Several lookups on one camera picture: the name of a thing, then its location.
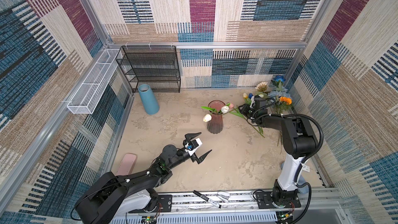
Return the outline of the yellow tulip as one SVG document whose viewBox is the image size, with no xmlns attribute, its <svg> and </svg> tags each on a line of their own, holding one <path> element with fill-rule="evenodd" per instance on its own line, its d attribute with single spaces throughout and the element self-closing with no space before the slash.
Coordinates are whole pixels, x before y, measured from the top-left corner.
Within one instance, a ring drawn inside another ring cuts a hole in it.
<svg viewBox="0 0 398 224">
<path fill-rule="evenodd" d="M 243 93 L 243 98 L 246 104 L 251 105 L 251 98 L 247 93 Z"/>
</svg>

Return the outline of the pink tulip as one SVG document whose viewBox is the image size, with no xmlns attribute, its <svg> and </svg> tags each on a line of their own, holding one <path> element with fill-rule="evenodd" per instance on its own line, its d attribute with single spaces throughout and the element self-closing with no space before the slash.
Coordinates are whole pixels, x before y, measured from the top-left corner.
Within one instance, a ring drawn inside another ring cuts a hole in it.
<svg viewBox="0 0 398 224">
<path fill-rule="evenodd" d="M 239 113 L 238 108 L 233 103 L 228 103 L 227 106 L 229 107 L 229 112 Z"/>
</svg>

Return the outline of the dark red glass vase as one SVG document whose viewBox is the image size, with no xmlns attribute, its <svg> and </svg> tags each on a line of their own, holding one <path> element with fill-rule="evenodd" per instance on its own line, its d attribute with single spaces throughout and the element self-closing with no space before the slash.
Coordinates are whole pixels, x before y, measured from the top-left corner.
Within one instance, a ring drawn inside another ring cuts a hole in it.
<svg viewBox="0 0 398 224">
<path fill-rule="evenodd" d="M 218 134 L 223 130 L 223 119 L 221 109 L 225 106 L 225 103 L 220 100 L 211 101 L 208 107 L 214 108 L 214 111 L 210 111 L 212 119 L 207 123 L 207 130 L 212 134 Z"/>
</svg>

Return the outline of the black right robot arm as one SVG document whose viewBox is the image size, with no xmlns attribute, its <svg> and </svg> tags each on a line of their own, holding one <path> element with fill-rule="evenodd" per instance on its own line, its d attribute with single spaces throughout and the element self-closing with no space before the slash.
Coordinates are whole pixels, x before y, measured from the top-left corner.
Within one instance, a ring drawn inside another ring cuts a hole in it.
<svg viewBox="0 0 398 224">
<path fill-rule="evenodd" d="M 299 177 L 306 161 L 320 150 L 323 132 L 319 123 L 310 116 L 269 114 L 267 109 L 275 103 L 276 100 L 272 97 L 255 95 L 239 106 L 238 111 L 255 127 L 274 129 L 282 133 L 282 146 L 287 155 L 271 195 L 272 204 L 276 208 L 282 208 L 297 198 L 299 188 L 306 186 L 299 183 Z"/>
</svg>

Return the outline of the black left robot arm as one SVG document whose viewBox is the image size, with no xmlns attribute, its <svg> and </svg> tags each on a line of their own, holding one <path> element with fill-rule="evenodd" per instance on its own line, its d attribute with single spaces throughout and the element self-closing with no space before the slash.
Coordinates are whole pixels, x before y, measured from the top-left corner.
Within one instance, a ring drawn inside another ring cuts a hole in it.
<svg viewBox="0 0 398 224">
<path fill-rule="evenodd" d="M 158 205 L 155 188 L 165 184 L 173 175 L 172 169 L 187 160 L 200 164 L 207 157 L 198 157 L 202 146 L 200 133 L 184 136 L 183 147 L 166 145 L 147 170 L 130 175 L 103 174 L 75 203 L 72 209 L 84 224 L 108 224 L 115 216 L 135 210 L 153 211 Z"/>
</svg>

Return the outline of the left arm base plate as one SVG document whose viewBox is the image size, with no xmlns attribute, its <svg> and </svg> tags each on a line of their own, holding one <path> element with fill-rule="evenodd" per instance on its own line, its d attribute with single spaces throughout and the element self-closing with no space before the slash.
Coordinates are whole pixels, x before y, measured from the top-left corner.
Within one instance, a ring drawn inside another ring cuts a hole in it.
<svg viewBox="0 0 398 224">
<path fill-rule="evenodd" d="M 158 212 L 159 209 L 161 213 L 168 213 L 171 212 L 172 203 L 173 203 L 172 195 L 159 195 L 156 201 L 150 200 L 148 206 L 146 206 L 144 209 L 136 209 L 133 211 L 129 211 L 129 214 L 135 214 L 135 213 L 155 214 Z"/>
</svg>

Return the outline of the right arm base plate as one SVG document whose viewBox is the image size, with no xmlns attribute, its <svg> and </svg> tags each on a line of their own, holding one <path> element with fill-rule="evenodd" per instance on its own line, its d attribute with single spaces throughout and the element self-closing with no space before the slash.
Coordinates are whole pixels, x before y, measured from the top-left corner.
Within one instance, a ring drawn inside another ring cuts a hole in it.
<svg viewBox="0 0 398 224">
<path fill-rule="evenodd" d="M 272 191 L 255 190 L 252 194 L 257 201 L 259 209 L 277 209 L 277 208 L 300 208 L 301 202 L 297 196 L 297 192 L 288 193 L 287 195 L 277 194 L 274 196 Z"/>
</svg>

